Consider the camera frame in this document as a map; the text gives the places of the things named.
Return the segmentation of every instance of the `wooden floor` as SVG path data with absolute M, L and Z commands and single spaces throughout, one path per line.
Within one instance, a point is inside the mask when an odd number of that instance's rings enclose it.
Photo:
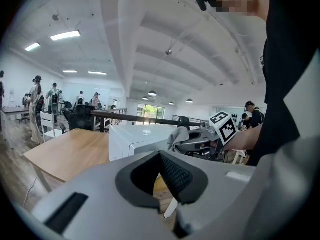
M 63 115 L 58 116 L 58 125 L 60 123 L 63 123 L 67 129 L 69 128 L 68 122 Z M 25 123 L 25 121 L 11 120 L 8 121 L 7 127 L 9 127 L 13 138 L 14 149 L 11 150 L 7 147 L 3 135 L 0 133 L 0 180 L 9 198 L 13 202 L 23 206 L 27 192 L 37 177 L 33 166 L 24 159 L 23 154 L 37 145 L 31 141 L 32 131 L 30 122 Z M 48 175 L 45 175 L 45 178 L 53 190 L 63 184 Z M 47 194 L 48 192 L 40 181 L 36 180 L 34 187 L 28 194 L 24 208 L 30 212 L 37 202 Z M 172 230 L 176 214 L 174 213 L 169 219 L 164 219 L 163 217 L 173 198 L 171 193 L 169 191 L 158 192 L 154 193 L 154 197 L 160 200 L 162 214 L 159 216 L 160 219 Z

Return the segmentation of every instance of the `wooden tabletop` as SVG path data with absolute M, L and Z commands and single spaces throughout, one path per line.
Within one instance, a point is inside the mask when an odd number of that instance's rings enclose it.
M 86 169 L 109 163 L 109 134 L 74 129 L 37 146 L 24 157 L 45 174 L 67 182 Z M 168 190 L 162 177 L 154 184 L 155 192 Z
M 5 114 L 17 113 L 17 112 L 25 112 L 29 113 L 29 107 L 18 106 L 18 107 L 3 107 L 2 112 Z

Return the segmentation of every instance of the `rectangular light panel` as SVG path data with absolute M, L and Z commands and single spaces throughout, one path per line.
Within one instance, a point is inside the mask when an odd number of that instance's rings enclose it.
M 78 71 L 75 71 L 75 70 L 64 70 L 63 73 L 78 73 Z
M 80 32 L 78 30 L 77 31 L 63 33 L 63 34 L 57 34 L 57 35 L 51 36 L 50 38 L 53 41 L 57 41 L 57 40 L 60 40 L 60 39 L 75 38 L 75 37 L 80 37 Z
M 102 72 L 92 72 L 92 71 L 88 71 L 89 74 L 95 74 L 95 75 L 107 75 L 106 73 L 102 73 Z
M 38 43 L 36 42 L 36 43 L 34 43 L 33 45 L 30 45 L 29 47 L 25 48 L 25 50 L 26 50 L 27 52 L 30 52 L 31 50 L 33 50 L 33 49 L 35 49 L 35 48 L 37 48 L 37 47 L 39 47 L 39 46 L 40 46 L 40 44 L 38 44 Z

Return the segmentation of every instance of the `white cube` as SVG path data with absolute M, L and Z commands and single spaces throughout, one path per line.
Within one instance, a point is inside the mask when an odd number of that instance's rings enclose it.
M 222 144 L 226 145 L 236 135 L 237 130 L 231 114 L 221 111 L 209 118 L 209 124 L 219 135 Z

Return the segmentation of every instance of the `fluorescent light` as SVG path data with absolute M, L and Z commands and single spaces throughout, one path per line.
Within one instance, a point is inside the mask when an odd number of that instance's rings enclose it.
M 33 50 L 33 49 L 35 49 L 35 48 L 37 48 L 37 47 L 39 47 L 39 46 L 40 46 L 40 44 L 38 44 L 38 43 L 36 42 L 36 43 L 34 43 L 33 45 L 30 45 L 29 47 L 25 48 L 25 50 L 26 50 L 27 52 L 30 52 L 31 50 Z
M 149 91 L 148 93 L 150 96 L 157 96 L 156 92 L 154 90 Z
M 102 72 L 92 72 L 92 71 L 88 71 L 89 74 L 96 74 L 96 75 L 107 75 L 107 73 L 102 73 Z
M 50 38 L 53 41 L 57 41 L 57 40 L 60 40 L 60 39 L 75 38 L 75 37 L 80 37 L 80 32 L 78 30 L 77 31 L 63 33 L 63 34 L 57 34 L 57 35 L 51 36 Z
M 78 73 L 78 71 L 75 71 L 75 70 L 64 70 L 63 73 Z

